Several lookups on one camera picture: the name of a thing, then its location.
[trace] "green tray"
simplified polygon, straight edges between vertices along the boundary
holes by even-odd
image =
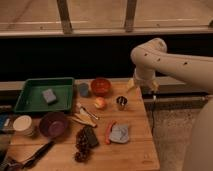
[[[57,102],[47,104],[42,92],[52,89]],[[73,101],[74,78],[28,79],[20,93],[14,108],[15,113],[37,113],[50,111],[71,111]]]

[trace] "purple bowl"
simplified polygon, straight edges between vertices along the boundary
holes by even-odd
[[[40,121],[41,134],[49,139],[56,138],[64,133],[69,121],[63,112],[49,112]]]

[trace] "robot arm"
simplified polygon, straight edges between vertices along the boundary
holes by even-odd
[[[159,38],[135,47],[131,59],[136,65],[134,82],[157,91],[155,70],[213,93],[213,57],[168,54]],[[204,106],[193,126],[182,171],[213,170],[213,99]]]
[[[155,70],[213,93],[213,58],[166,53],[166,43],[159,38],[135,47],[131,58],[136,65],[136,84],[148,85],[156,91]]]

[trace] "cable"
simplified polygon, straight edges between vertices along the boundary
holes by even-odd
[[[154,128],[155,128],[155,116],[154,116],[154,111],[155,111],[155,106],[156,106],[156,95],[153,94],[153,105],[152,105],[152,110],[151,110],[151,117],[152,117],[152,128],[151,128],[151,132],[152,135],[154,134]]]

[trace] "gray cloth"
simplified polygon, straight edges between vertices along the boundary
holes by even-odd
[[[114,125],[112,132],[109,135],[109,139],[116,143],[127,143],[129,141],[128,125]]]

